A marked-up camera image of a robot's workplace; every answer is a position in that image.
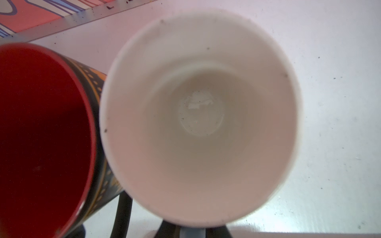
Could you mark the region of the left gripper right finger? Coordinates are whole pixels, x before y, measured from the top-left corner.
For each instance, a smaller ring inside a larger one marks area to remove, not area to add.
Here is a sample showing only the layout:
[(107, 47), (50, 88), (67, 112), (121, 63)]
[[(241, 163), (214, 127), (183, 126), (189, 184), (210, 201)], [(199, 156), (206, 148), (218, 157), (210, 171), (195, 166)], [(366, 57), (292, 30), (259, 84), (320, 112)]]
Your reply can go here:
[(226, 225), (215, 228), (207, 228), (205, 235), (206, 238), (233, 238)]

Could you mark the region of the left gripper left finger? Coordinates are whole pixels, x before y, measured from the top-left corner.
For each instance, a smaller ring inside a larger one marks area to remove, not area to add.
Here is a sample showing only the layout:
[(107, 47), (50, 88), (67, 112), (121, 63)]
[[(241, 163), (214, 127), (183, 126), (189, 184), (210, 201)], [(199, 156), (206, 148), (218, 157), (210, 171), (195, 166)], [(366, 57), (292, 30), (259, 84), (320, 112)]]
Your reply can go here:
[(180, 237), (180, 226), (162, 221), (159, 229), (157, 230), (154, 238), (179, 238)]

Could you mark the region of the black skull mug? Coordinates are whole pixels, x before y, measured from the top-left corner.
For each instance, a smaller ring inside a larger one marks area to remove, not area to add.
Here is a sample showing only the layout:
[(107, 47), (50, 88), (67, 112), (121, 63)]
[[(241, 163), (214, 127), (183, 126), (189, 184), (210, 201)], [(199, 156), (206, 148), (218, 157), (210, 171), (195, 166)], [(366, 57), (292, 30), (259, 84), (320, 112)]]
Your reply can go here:
[(84, 222), (114, 198), (111, 237), (126, 237), (132, 199), (100, 137), (105, 79), (39, 45), (1, 45), (1, 237), (83, 238)]

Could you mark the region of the light blue mug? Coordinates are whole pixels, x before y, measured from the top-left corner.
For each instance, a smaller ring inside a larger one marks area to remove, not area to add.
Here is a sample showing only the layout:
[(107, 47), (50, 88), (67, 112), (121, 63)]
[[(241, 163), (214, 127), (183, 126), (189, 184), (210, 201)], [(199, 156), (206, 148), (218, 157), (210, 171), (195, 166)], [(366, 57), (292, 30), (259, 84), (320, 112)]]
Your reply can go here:
[(109, 165), (180, 238), (205, 238), (263, 206), (299, 145), (291, 63), (257, 24), (222, 10), (160, 18), (115, 58), (100, 101)]

